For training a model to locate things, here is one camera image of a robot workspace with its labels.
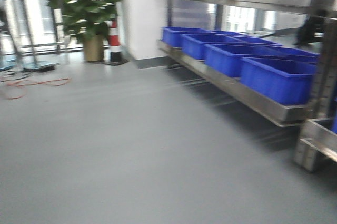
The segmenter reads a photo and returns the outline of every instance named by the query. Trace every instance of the metal shelving unit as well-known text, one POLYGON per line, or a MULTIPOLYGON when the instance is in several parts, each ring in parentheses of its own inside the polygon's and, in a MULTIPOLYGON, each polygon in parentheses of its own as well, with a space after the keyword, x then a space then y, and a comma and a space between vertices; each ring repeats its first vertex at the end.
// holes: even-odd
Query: metal shelving unit
POLYGON ((295 162, 314 171, 320 161, 329 157, 337 161, 337 134, 329 130, 331 102, 337 82, 337 0, 193 0, 218 5, 258 8, 306 15, 318 15, 321 10, 331 17, 325 30, 323 50, 314 77, 311 98, 307 105, 283 106, 195 60, 178 48, 158 41, 158 47, 167 56, 205 78, 221 90, 252 108, 277 126, 294 126, 304 122, 295 162))

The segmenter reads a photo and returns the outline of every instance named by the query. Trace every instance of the cable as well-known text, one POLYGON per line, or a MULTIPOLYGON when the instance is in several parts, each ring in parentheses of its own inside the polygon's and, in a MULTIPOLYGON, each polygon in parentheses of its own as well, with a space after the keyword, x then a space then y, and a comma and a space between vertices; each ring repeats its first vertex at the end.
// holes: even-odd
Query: cable
POLYGON ((25 78, 30 77, 31 75, 32 75, 32 72, 22 73, 21 71, 8 70, 0 74, 0 83, 25 79, 25 78), (14 76, 17 76, 19 72, 21 73, 21 75, 19 77, 13 78, 14 76))
POLYGON ((35 82, 35 81, 30 80, 30 79, 20 80, 20 81, 15 81, 15 82, 8 82, 8 81, 15 81, 15 80, 7 80, 6 86, 19 88, 23 91, 23 94, 21 94, 19 96, 8 96, 5 92, 2 91, 2 94, 5 96, 6 99, 14 100, 14 99, 20 99, 28 93, 27 89, 24 88, 25 86, 45 84, 45 85, 50 85, 50 86, 56 87, 56 86, 62 86, 62 85, 65 85, 65 84, 69 83, 71 81, 71 79, 70 78, 62 78, 62 79, 54 79, 54 80, 43 81, 43 82, 35 82))

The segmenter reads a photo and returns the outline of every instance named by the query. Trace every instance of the plastic crate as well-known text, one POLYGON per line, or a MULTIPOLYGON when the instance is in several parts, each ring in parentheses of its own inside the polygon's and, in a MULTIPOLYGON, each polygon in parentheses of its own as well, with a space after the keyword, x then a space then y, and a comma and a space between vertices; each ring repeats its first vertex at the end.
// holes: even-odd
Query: plastic crate
POLYGON ((250 37, 249 35, 246 35, 246 34, 243 34, 243 33, 229 32, 229 31, 214 30, 213 32, 216 33, 216 34, 222 34, 222 35, 226 35, 226 36, 247 36, 247 37, 250 37))
POLYGON ((335 119, 333 120, 331 131, 334 133, 337 133, 337 115, 335 116, 335 119))
POLYGON ((243 41, 224 35, 188 35, 183 37, 183 52, 197 60, 205 59, 205 44, 240 45, 243 41))
POLYGON ((182 47, 183 34, 203 34, 212 33, 201 28, 189 28, 189 27, 163 27, 163 42, 172 47, 182 47))
POLYGON ((293 60, 298 62, 306 62, 316 64, 319 59, 319 55, 315 53, 310 53, 297 48, 288 47, 268 47, 275 52, 279 52, 280 55, 287 55, 287 60, 293 60))
POLYGON ((238 40, 242 40, 244 42, 250 43, 252 45, 262 45, 262 46, 282 46, 280 43, 267 41, 262 38, 250 37, 250 36, 233 36, 238 40))
POLYGON ((240 82, 283 105, 306 104, 316 67, 287 60, 243 58, 240 82))
POLYGON ((205 45, 205 64, 229 76, 240 77, 243 57, 283 59, 285 56, 273 55, 263 46, 249 45, 205 45))

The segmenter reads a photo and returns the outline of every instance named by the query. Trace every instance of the cone base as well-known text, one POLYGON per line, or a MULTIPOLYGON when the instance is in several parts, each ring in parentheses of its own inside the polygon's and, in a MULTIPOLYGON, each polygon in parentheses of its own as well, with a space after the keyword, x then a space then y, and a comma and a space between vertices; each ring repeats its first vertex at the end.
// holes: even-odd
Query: cone base
POLYGON ((127 63, 127 62, 128 62, 128 59, 121 58, 121 60, 119 62, 108 61, 108 62, 104 62, 104 64, 110 65, 110 66, 119 66, 119 65, 122 65, 122 64, 127 63))

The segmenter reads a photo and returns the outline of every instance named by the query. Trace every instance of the red and white striped cone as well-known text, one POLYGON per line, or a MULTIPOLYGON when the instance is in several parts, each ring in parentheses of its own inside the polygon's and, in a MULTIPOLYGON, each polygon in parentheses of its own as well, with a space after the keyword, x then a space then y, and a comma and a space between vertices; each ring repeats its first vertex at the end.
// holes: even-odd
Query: red and white striped cone
POLYGON ((110 61, 105 64, 118 66, 128 62, 123 58, 121 44, 118 38, 117 20, 114 18, 112 21, 106 22, 109 27, 109 45, 110 45, 110 61))

